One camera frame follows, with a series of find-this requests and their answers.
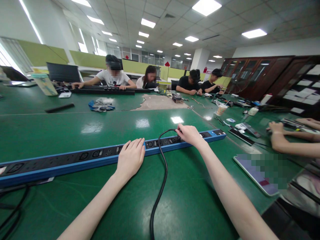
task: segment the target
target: smartphone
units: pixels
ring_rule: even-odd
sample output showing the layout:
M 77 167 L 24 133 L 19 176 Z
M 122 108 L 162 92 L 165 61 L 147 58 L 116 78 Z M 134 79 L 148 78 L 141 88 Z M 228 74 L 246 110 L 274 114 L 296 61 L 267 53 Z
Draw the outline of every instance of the smartphone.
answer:
M 239 131 L 235 130 L 234 128 L 230 129 L 229 132 L 231 132 L 233 135 L 235 135 L 236 137 L 240 138 L 242 141 L 245 141 L 247 144 L 249 144 L 250 146 L 252 146 L 255 142 L 252 141 L 250 138 L 246 137 L 245 135 L 243 135 L 242 133 L 240 133 Z
M 251 160 L 241 159 L 241 156 L 233 157 L 233 160 L 249 175 L 252 181 L 268 196 L 279 193 L 278 189 L 268 179 L 263 178 L 261 172 L 256 170 L 256 166 L 251 166 Z

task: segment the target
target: ceiling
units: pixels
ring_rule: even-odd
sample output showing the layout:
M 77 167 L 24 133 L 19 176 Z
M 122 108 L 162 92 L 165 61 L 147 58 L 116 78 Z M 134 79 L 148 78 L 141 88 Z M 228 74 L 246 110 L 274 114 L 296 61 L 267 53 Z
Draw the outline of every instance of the ceiling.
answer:
M 198 0 L 88 0 L 92 8 L 71 0 L 52 1 L 63 8 L 69 21 L 99 40 L 113 43 L 101 30 L 112 32 L 119 46 L 162 50 L 163 55 L 178 54 L 181 59 L 192 58 L 196 49 L 206 48 L 211 57 L 223 56 L 212 58 L 219 63 L 232 57 L 237 47 L 320 36 L 319 0 L 216 0 L 222 7 L 207 17 L 192 9 Z M 90 21 L 86 15 L 101 19 L 104 25 Z M 141 25 L 142 18 L 156 26 Z M 252 39 L 241 35 L 257 28 L 268 34 Z M 149 37 L 139 36 L 139 31 Z M 189 42 L 185 40 L 188 36 L 199 40 Z M 136 48 L 137 40 L 145 42 L 142 49 Z M 174 46 L 174 42 L 183 46 Z

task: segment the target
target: black t-shirt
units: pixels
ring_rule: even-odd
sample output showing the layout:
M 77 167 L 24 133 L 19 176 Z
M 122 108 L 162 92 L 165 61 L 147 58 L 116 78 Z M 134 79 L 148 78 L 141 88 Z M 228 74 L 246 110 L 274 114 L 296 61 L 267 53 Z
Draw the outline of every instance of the black t-shirt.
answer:
M 188 76 L 182 76 L 180 79 L 179 79 L 179 82 L 177 84 L 178 86 L 186 89 L 186 90 L 199 90 L 200 89 L 200 86 L 198 83 L 196 84 L 189 84 L 189 81 L 188 81 Z
M 205 81 L 202 85 L 201 85 L 201 89 L 202 89 L 202 92 L 205 93 L 205 89 L 207 88 L 211 88 L 213 87 L 215 84 L 211 84 L 209 81 Z M 215 89 L 213 89 L 211 92 L 209 93 L 218 93 L 220 92 L 220 88 L 217 86 Z

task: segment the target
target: green table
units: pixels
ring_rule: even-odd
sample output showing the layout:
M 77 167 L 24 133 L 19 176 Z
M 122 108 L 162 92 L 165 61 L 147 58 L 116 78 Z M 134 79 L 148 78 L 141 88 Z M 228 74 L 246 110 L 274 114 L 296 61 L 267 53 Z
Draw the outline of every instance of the green table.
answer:
M 98 148 L 125 143 L 139 137 L 157 138 L 175 128 L 174 117 L 199 131 L 228 128 L 213 118 L 216 106 L 200 96 L 183 97 L 194 109 L 128 111 L 143 102 L 142 93 L 135 96 L 112 95 L 116 111 L 91 112 L 88 102 L 99 95 L 73 94 L 71 98 L 47 97 L 36 86 L 32 88 L 0 85 L 0 151 L 1 162 L 39 157 L 63 152 Z M 197 104 L 192 98 L 204 104 Z M 74 102 L 75 107 L 56 114 L 44 109 Z M 223 119 L 240 122 L 243 109 L 227 109 Z M 261 143 L 269 143 L 264 133 L 267 122 L 289 114 L 257 113 L 248 123 L 262 133 Z M 236 154 L 270 153 L 270 148 L 249 147 L 228 134 L 223 140 L 211 142 L 226 169 L 263 213 L 277 197 L 267 197 L 232 160 Z M 209 177 L 200 154 L 194 147 L 165 153 L 169 171 L 155 220 L 156 239 L 237 239 Z M 288 181 L 300 170 L 294 164 L 284 166 Z M 59 176 L 54 181 L 32 187 L 23 204 L 23 217 L 10 239 L 56 239 L 81 210 L 98 193 L 114 173 L 116 164 Z M 150 214 L 164 176 L 160 154 L 145 157 L 144 163 L 120 191 L 101 220 L 93 239 L 149 239 Z M 23 190 L 10 193 L 1 202 L 16 204 Z M 9 211 L 0 211 L 0 222 Z

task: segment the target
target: blue power strip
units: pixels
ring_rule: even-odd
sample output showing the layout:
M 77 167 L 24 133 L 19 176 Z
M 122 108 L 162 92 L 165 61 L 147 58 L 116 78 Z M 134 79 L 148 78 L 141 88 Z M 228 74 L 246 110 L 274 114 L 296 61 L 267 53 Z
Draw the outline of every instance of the blue power strip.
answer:
M 220 129 L 200 132 L 200 134 L 207 142 L 226 137 Z M 161 138 L 160 141 L 163 152 L 191 146 L 178 136 Z M 122 146 L 123 144 L 2 163 L 0 164 L 0 188 L 116 163 Z M 160 153 L 158 139 L 147 140 L 144 146 L 145 156 Z

